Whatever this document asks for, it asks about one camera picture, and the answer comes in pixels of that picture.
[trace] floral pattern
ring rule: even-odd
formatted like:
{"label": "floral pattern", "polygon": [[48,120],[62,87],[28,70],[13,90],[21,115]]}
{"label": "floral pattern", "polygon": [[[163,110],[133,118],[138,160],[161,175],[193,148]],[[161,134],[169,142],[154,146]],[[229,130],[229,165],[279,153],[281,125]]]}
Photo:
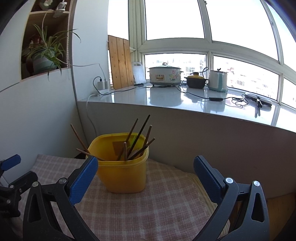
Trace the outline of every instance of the floral pattern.
{"label": "floral pattern", "polygon": [[181,74],[179,71],[177,71],[177,74],[176,74],[176,70],[172,70],[172,73],[169,75],[170,77],[170,81],[174,82],[176,81],[177,79],[180,79],[181,78]]}

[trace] glass pane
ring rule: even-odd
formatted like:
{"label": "glass pane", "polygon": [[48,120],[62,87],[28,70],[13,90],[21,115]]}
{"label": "glass pane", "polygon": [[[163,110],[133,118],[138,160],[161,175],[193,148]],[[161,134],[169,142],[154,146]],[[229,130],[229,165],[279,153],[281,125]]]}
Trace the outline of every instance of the glass pane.
{"label": "glass pane", "polygon": [[240,45],[278,60],[276,42],[260,0],[207,0],[212,39]]}
{"label": "glass pane", "polygon": [[174,67],[180,67],[181,80],[185,80],[193,72],[200,72],[207,66],[205,54],[190,54],[190,53],[163,53],[145,55],[145,70],[146,79],[149,80],[149,68],[160,66],[163,62]]}
{"label": "glass pane", "polygon": [[296,42],[281,17],[271,6],[268,7],[279,31],[281,46],[283,48],[284,63],[296,71]]}
{"label": "glass pane", "polygon": [[128,0],[109,0],[108,35],[129,39]]}
{"label": "glass pane", "polygon": [[147,40],[204,38],[197,0],[145,0]]}
{"label": "glass pane", "polygon": [[283,97],[281,101],[284,104],[296,108],[296,85],[287,79],[284,79]]}
{"label": "glass pane", "polygon": [[280,108],[276,127],[296,132],[296,115],[294,111]]}
{"label": "glass pane", "polygon": [[214,56],[214,69],[227,72],[227,86],[277,98],[279,75],[242,61]]}

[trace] flower pot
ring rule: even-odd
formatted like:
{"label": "flower pot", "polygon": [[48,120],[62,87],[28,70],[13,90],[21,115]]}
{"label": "flower pot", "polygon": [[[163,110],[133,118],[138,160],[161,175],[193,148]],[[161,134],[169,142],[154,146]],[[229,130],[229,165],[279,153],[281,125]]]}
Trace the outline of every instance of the flower pot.
{"label": "flower pot", "polygon": [[43,72],[48,72],[48,71],[57,69],[57,66],[53,64],[52,61],[50,61],[45,57],[41,57],[40,55],[37,55],[41,52],[42,50],[32,56],[34,74],[40,74]]}

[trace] white countertop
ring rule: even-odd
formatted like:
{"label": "white countertop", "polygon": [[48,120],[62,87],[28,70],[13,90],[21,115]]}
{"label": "white countertop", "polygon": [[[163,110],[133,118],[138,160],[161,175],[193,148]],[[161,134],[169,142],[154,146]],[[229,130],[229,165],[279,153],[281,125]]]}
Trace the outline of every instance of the white countertop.
{"label": "white countertop", "polygon": [[[296,132],[296,110],[280,106],[276,103],[272,107],[263,106],[259,113],[256,113],[256,104],[254,101],[248,100],[249,105],[243,108],[237,107],[232,99],[226,99],[221,102],[210,101],[193,96],[189,93],[181,93],[175,87],[154,88],[150,84],[145,84],[149,88],[134,88],[134,86],[123,88],[120,90],[128,90],[124,92],[115,92],[105,96],[93,96],[90,102],[105,102],[119,104],[133,104],[143,106],[157,106],[174,108],[181,110],[190,110],[204,112],[215,115],[223,115],[232,118],[243,119],[256,123],[276,126],[292,132]],[[180,86],[183,92],[208,98],[208,97],[239,97],[238,91],[228,90],[227,93],[204,89],[188,88],[186,85]]]}

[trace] yellow pot lid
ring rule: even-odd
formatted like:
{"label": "yellow pot lid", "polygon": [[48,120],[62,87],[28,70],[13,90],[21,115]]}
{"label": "yellow pot lid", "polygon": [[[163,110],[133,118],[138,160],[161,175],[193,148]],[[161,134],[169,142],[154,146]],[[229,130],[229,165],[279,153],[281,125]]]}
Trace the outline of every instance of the yellow pot lid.
{"label": "yellow pot lid", "polygon": [[199,76],[199,73],[198,72],[193,72],[191,75],[188,75],[187,78],[204,79],[204,77]]}

